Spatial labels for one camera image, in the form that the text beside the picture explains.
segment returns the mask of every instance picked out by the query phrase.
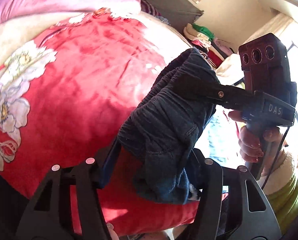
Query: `finger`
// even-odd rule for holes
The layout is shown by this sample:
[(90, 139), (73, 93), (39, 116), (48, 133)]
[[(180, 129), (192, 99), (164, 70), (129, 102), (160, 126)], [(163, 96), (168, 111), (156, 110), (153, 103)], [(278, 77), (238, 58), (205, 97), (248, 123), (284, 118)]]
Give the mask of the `finger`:
[(251, 157), (245, 154), (243, 150), (240, 150), (240, 155), (246, 162), (249, 162), (249, 163), (257, 163), (259, 160), (258, 157)]
[(264, 132), (264, 139), (267, 142), (279, 141), (282, 138), (279, 127), (273, 127)]
[(243, 144), (241, 140), (238, 141), (241, 150), (248, 156), (251, 157), (263, 157), (264, 153), (260, 148), (253, 149)]
[(260, 139), (250, 132), (246, 126), (243, 126), (240, 130), (240, 139), (244, 145), (250, 148), (258, 149), (261, 147)]
[(228, 116), (229, 116), (232, 120), (234, 120), (234, 121), (236, 121), (236, 122), (246, 122), (245, 120), (243, 120), (243, 119), (241, 118), (241, 112), (240, 112), (240, 111), (233, 110), (233, 111), (231, 111), (231, 112), (228, 113)]

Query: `person's arm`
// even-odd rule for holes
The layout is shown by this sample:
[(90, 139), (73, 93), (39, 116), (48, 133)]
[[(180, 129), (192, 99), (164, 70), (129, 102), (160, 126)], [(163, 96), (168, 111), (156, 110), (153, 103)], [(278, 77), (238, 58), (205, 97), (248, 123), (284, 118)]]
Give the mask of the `person's arm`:
[[(233, 111), (229, 117), (234, 121), (243, 122), (240, 112)], [(265, 163), (263, 175), (258, 181), (262, 186), (268, 171), (273, 163), (273, 159), (282, 139), (282, 134), (278, 127), (267, 130), (264, 133), (264, 139), (272, 142), (272, 150), (268, 153), (269, 160)], [(248, 162), (256, 163), (263, 156), (260, 140), (254, 136), (246, 126), (241, 128), (239, 145), (242, 158)], [(283, 147), (280, 151), (277, 162), (274, 165), (273, 172), (265, 185), (266, 194), (284, 234), (291, 222), (298, 215), (298, 170), (297, 155), (288, 151), (288, 147)]]

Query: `wall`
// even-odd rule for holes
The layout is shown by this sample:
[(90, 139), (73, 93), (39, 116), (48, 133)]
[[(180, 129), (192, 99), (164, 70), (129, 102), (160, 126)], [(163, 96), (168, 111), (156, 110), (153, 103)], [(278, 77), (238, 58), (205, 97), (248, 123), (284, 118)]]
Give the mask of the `wall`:
[(206, 26), (218, 38), (238, 47), (275, 13), (264, 10), (258, 0), (201, 0), (197, 5), (205, 13), (196, 24)]

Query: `gray headboard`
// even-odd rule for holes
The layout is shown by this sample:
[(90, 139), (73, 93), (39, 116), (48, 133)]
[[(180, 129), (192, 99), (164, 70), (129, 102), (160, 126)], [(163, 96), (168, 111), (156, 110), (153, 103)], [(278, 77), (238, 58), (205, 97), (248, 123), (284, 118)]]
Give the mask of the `gray headboard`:
[(200, 11), (188, 0), (148, 0), (161, 15), (167, 18), (172, 27), (180, 33), (183, 32), (187, 23), (193, 23), (197, 16), (201, 16)]

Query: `round metal bolt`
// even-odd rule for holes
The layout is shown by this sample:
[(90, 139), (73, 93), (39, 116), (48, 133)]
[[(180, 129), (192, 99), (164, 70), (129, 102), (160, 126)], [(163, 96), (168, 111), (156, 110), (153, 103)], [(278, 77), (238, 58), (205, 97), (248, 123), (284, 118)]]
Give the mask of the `round metal bolt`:
[(207, 159), (205, 159), (205, 163), (206, 163), (207, 165), (212, 165), (212, 164), (213, 164), (213, 160), (207, 158)]
[(51, 168), (53, 171), (58, 171), (60, 169), (60, 165), (56, 164), (56, 165), (53, 165), (52, 168)]
[(243, 165), (240, 165), (239, 166), (239, 171), (241, 171), (241, 172), (246, 172), (248, 169), (247, 169), (247, 167), (246, 166), (243, 166)]
[(86, 160), (86, 164), (93, 164), (95, 162), (95, 159), (94, 158), (88, 158)]
[(224, 97), (224, 93), (223, 93), (223, 91), (220, 91), (219, 93), (218, 93), (218, 96), (220, 97), (220, 98), (223, 98)]

